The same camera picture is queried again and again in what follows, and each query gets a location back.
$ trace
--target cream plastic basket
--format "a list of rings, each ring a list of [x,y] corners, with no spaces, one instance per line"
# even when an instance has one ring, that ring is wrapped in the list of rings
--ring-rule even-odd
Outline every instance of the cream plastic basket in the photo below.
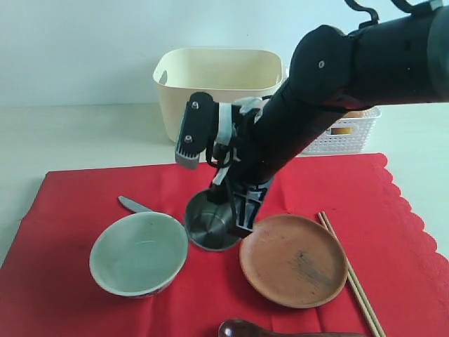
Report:
[[[270,51],[181,48],[162,57],[153,80],[167,135],[176,142],[192,93],[207,92],[223,103],[272,95],[283,81],[283,66]]]
[[[343,154],[357,153],[363,150],[375,122],[381,116],[377,107],[363,111],[362,117],[342,118],[336,121],[321,136],[306,147],[303,154]],[[344,128],[345,134],[338,133],[338,129]]]

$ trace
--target wooden spoon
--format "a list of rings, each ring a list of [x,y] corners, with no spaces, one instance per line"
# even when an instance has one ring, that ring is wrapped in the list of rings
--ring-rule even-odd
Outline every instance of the wooden spoon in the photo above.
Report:
[[[225,320],[218,329],[218,337],[366,337],[359,333],[317,332],[276,333],[239,318]]]

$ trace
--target brown plate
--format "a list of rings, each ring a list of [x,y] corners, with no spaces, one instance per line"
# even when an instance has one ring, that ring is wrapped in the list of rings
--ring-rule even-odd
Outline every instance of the brown plate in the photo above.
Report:
[[[264,297],[290,308],[312,308],[343,289],[348,263],[324,227],[301,216],[261,220],[240,248],[247,280]]]

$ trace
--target table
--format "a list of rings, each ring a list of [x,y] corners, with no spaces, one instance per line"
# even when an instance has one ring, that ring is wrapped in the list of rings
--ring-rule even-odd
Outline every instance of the table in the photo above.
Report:
[[[394,182],[449,257],[449,104],[381,111],[364,152],[388,156]],[[171,163],[173,148],[156,103],[1,108],[0,263],[48,171]]]

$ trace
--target wooden chopsticks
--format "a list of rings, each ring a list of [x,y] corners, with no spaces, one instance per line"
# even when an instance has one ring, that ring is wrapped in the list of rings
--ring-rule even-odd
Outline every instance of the wooden chopsticks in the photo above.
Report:
[[[321,221],[321,224],[324,227],[326,227],[327,230],[331,232],[332,235],[338,241],[337,235],[335,234],[334,229],[332,228],[332,225],[330,224],[330,221],[326,216],[326,213],[320,212],[318,214],[318,217]],[[373,333],[374,337],[386,337],[385,332],[380,326],[379,320],[377,319],[376,314],[374,313],[374,310],[371,307],[370,301],[366,297],[365,291],[363,291],[363,288],[360,282],[358,281],[356,273],[354,272],[354,269],[352,268],[349,260],[348,260],[348,280],[349,283],[351,284],[352,291],[357,297],[357,302],[360,305],[360,308],[362,309],[363,315],[365,316],[366,321],[370,326],[371,332]]]

